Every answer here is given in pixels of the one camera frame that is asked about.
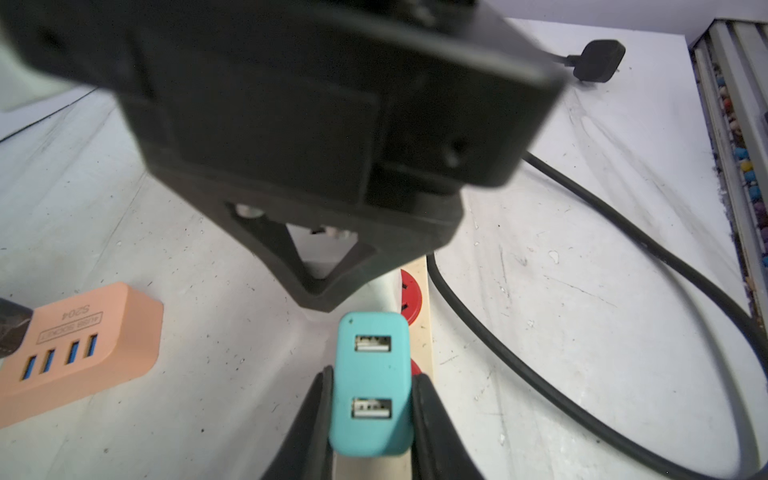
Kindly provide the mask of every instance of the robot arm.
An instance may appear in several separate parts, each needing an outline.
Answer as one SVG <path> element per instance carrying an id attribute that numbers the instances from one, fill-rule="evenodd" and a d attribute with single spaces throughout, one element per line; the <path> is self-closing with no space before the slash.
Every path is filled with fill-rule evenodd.
<path id="1" fill-rule="evenodd" d="M 111 89 L 148 170 L 322 311 L 446 245 L 461 187 L 505 183 L 565 83 L 469 0 L 8 0 L 0 16 L 30 65 Z M 318 273 L 297 231 L 348 246 Z"/>

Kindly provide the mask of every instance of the teal usb hub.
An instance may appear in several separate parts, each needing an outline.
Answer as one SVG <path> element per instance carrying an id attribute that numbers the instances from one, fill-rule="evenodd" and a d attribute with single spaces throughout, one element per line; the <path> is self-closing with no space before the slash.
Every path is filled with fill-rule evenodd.
<path id="1" fill-rule="evenodd" d="M 338 335 L 331 446 L 350 457 L 405 453 L 413 442 L 408 322 L 399 313 L 347 313 Z"/>

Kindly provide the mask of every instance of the orange usb hub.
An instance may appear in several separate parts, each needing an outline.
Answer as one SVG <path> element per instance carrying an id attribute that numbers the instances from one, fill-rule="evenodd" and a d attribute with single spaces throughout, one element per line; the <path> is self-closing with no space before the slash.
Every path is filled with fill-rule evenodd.
<path id="1" fill-rule="evenodd" d="M 0 367 L 0 428 L 142 376 L 162 320 L 163 304 L 125 283 L 35 309 Z"/>

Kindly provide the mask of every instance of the white surface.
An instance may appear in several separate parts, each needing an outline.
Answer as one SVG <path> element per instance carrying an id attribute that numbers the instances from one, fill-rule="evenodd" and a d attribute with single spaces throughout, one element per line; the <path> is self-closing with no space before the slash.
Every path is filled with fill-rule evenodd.
<path id="1" fill-rule="evenodd" d="M 569 90 L 533 151 L 745 303 L 684 39 L 523 25 L 553 51 L 593 38 L 627 46 L 610 83 Z M 106 94 L 2 142 L 0 167 L 0 296 L 39 306 L 123 280 L 166 307 L 157 365 L 0 430 L 0 477 L 258 478 L 331 361 L 341 314 L 296 307 L 258 259 L 147 176 Z M 439 265 L 542 375 L 657 452 L 732 474 L 733 416 L 698 309 L 764 444 L 766 383 L 706 300 L 689 302 L 674 278 L 529 168 L 465 199 Z M 338 312 L 391 307 L 364 288 Z M 438 389 L 488 478 L 656 478 L 500 366 L 434 290 L 432 315 Z"/>
<path id="2" fill-rule="evenodd" d="M 80 85 L 53 97 L 36 101 L 14 110 L 0 111 L 0 141 L 10 137 L 22 128 L 34 124 L 36 121 L 80 100 L 93 90 L 93 87 Z"/>
<path id="3" fill-rule="evenodd" d="M 685 35 L 692 44 L 715 18 L 768 22 L 765 0 L 487 0 L 502 15 Z M 567 45 L 561 55 L 582 46 Z"/>
<path id="4" fill-rule="evenodd" d="M 595 37 L 626 45 L 607 84 L 566 92 L 531 150 L 746 307 L 684 39 L 516 23 L 553 51 Z M 531 367 L 618 431 L 697 471 L 753 472 L 754 437 L 766 458 L 768 402 L 757 361 L 684 280 L 527 165 L 501 190 L 467 189 L 465 209 L 438 265 Z M 533 393 L 431 294 L 438 389 L 488 478 L 658 478 Z M 740 395 L 720 374 L 718 347 Z M 742 462 L 739 398 L 755 428 L 741 429 Z"/>

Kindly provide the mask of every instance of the screw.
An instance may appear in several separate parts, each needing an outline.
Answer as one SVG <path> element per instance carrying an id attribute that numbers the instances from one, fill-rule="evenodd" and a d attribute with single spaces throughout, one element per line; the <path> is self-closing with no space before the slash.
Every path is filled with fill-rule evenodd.
<path id="1" fill-rule="evenodd" d="M 264 210 L 246 204 L 235 205 L 235 212 L 242 218 L 259 218 L 264 215 Z"/>
<path id="2" fill-rule="evenodd" d="M 326 229 L 326 235 L 332 238 L 336 238 L 337 240 L 345 240 L 349 238 L 350 235 L 352 235 L 352 232 L 349 230 L 341 230 L 336 227 L 325 227 Z"/>

